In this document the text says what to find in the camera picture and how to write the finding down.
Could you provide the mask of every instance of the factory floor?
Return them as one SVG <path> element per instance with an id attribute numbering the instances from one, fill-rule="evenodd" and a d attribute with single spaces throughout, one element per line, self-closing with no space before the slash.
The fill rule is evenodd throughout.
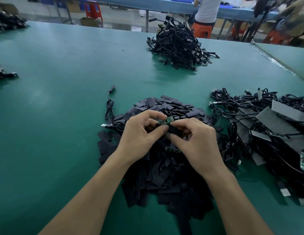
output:
<path id="1" fill-rule="evenodd" d="M 56 9 L 54 5 L 45 5 L 40 2 L 29 2 L 28 0 L 0 0 L 2 3 L 14 4 L 22 17 L 31 21 L 49 22 L 49 23 L 61 23 L 57 16 Z M 140 16 L 138 10 L 121 10 L 117 8 L 110 8 L 108 6 L 100 6 L 101 13 L 103 16 L 103 21 L 99 20 L 99 27 L 128 30 L 128 31 L 140 31 L 145 32 L 145 17 Z M 64 19 L 68 18 L 65 9 L 60 8 L 60 14 Z M 175 19 L 183 22 L 186 19 L 182 15 L 169 14 Z M 80 13 L 71 12 L 72 20 L 74 25 L 80 25 L 80 18 L 86 17 L 85 11 Z M 150 13 L 150 18 L 164 19 L 165 14 L 162 13 Z M 223 19 L 217 19 L 216 25 L 212 31 L 211 39 L 217 39 L 220 32 L 221 26 L 223 24 Z M 158 30 L 158 24 L 160 22 L 155 21 L 149 23 L 149 32 L 156 33 Z M 226 23 L 224 30 L 222 31 L 221 40 L 232 40 L 232 37 L 226 38 L 226 33 L 230 23 Z M 265 38 L 265 34 L 257 33 L 255 36 L 256 42 L 261 42 Z"/>

